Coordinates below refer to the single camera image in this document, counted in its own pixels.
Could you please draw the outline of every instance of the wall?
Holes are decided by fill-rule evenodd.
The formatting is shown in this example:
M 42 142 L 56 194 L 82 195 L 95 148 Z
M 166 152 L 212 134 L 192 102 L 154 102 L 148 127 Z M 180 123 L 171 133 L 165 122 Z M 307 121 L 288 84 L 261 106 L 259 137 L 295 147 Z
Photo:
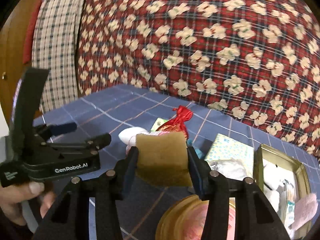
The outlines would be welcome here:
M 7 136 L 8 134 L 9 134 L 9 128 L 4 119 L 4 115 L 3 115 L 1 104 L 0 104 L 0 163 L 5 160 L 4 136 Z

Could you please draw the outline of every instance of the human hand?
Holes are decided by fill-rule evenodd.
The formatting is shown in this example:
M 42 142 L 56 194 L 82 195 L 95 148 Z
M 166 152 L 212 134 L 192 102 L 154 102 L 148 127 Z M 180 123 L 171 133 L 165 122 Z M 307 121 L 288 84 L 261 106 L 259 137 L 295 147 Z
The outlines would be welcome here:
M 20 226 L 26 225 L 22 215 L 20 202 L 39 196 L 44 192 L 44 183 L 31 181 L 22 185 L 1 187 L 0 185 L 0 208 L 4 215 L 13 223 Z M 47 213 L 54 202 L 55 194 L 50 191 L 43 195 L 40 214 L 42 217 Z

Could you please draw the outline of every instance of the teal object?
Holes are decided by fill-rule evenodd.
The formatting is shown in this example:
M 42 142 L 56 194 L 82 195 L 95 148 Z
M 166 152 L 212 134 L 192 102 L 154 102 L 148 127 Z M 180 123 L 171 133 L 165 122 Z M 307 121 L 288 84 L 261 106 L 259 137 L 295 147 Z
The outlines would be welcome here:
M 187 140 L 187 146 L 188 147 L 192 147 L 192 140 L 191 139 L 188 139 Z M 198 158 L 199 159 L 203 159 L 205 157 L 204 153 L 197 147 L 193 147 L 196 151 L 196 154 L 198 155 Z

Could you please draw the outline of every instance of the white tissue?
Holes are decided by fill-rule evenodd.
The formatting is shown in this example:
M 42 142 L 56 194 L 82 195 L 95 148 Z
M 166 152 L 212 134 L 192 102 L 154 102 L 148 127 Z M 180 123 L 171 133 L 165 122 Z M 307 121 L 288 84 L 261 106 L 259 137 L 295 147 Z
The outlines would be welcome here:
M 280 202 L 280 194 L 276 190 L 270 190 L 266 185 L 263 185 L 263 193 L 266 195 L 273 209 L 278 212 L 279 210 L 279 202 Z
M 212 170 L 220 172 L 229 179 L 243 180 L 245 177 L 252 177 L 248 174 L 244 163 L 240 159 L 207 161 Z
M 280 185 L 280 174 L 276 165 L 267 163 L 263 168 L 263 180 L 272 190 L 277 190 Z

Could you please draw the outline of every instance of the tissue box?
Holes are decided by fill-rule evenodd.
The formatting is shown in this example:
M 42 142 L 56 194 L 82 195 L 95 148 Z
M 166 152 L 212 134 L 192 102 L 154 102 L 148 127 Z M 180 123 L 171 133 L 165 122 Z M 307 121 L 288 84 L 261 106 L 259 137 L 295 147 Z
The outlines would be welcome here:
M 240 159 L 247 173 L 253 174 L 254 148 L 218 133 L 205 161 Z

